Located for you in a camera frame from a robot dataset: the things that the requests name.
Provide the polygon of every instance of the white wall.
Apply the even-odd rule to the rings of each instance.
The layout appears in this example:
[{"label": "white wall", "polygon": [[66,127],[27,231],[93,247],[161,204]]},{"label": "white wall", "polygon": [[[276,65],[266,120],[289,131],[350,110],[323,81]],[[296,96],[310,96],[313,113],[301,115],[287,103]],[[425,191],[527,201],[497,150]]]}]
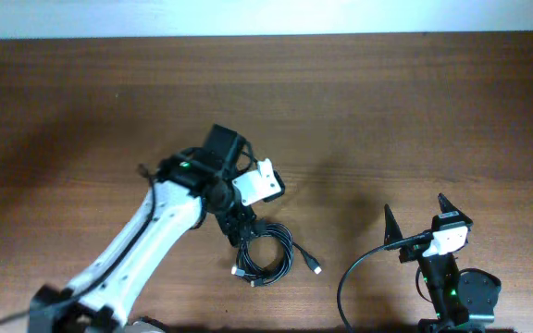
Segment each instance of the white wall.
[{"label": "white wall", "polygon": [[0,0],[0,39],[533,30],[533,0]]}]

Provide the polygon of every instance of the cable connector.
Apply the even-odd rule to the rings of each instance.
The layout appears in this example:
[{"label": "cable connector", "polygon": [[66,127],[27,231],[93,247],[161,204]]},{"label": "cable connector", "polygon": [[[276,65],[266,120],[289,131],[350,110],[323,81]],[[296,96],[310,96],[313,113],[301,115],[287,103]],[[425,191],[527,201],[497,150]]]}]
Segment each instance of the cable connector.
[{"label": "cable connector", "polygon": [[302,255],[304,256],[305,264],[316,274],[320,274],[322,272],[322,267],[320,267],[320,263],[316,260],[315,257],[311,256],[310,254],[306,252],[302,252]]},{"label": "cable connector", "polygon": [[243,277],[246,275],[246,272],[243,269],[239,269],[236,265],[234,265],[231,267],[231,274],[238,277]]},{"label": "cable connector", "polygon": [[250,281],[250,287],[261,287],[265,285],[265,281],[262,278]]}]

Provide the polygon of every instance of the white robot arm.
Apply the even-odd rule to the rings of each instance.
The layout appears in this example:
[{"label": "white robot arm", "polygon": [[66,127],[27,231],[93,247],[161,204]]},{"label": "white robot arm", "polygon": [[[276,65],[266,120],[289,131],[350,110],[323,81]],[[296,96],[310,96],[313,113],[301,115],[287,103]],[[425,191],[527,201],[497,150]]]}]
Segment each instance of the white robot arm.
[{"label": "white robot arm", "polygon": [[[241,154],[256,164],[239,170]],[[62,291],[44,286],[31,302],[29,332],[107,332],[123,329],[143,286],[174,243],[207,212],[232,245],[256,216],[250,207],[273,200],[284,184],[270,160],[257,161],[238,133],[215,125],[202,148],[187,149],[145,175],[150,190],[108,248]]]}]

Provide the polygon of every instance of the white bracket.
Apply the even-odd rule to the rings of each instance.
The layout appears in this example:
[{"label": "white bracket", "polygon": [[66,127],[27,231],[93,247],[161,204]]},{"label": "white bracket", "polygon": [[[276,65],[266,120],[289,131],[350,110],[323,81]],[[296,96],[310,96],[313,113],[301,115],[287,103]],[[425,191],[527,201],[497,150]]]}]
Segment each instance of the white bracket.
[{"label": "white bracket", "polygon": [[258,162],[257,166],[257,170],[246,172],[232,181],[233,186],[240,191],[244,206],[281,192],[270,160],[267,158]]},{"label": "white bracket", "polygon": [[433,240],[429,248],[423,252],[423,256],[444,255],[457,251],[465,245],[467,234],[468,227],[466,226],[433,232]]}]

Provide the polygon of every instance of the wooden table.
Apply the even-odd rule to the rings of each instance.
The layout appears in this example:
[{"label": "wooden table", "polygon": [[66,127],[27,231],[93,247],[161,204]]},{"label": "wooden table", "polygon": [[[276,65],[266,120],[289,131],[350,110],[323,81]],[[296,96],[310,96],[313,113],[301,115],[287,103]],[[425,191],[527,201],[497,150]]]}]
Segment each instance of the wooden table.
[{"label": "wooden table", "polygon": [[[213,123],[269,157],[285,196],[255,206],[301,256],[274,286],[229,273],[210,217],[175,245],[131,313],[172,326],[334,328],[339,279],[445,193],[475,225],[461,268],[501,278],[494,327],[533,332],[533,33],[0,41],[0,316],[62,287],[141,203],[138,163],[201,144]],[[253,254],[270,262],[260,240]],[[343,293],[357,326],[431,318],[416,264],[381,253]],[[21,330],[23,324],[12,326]]]}]

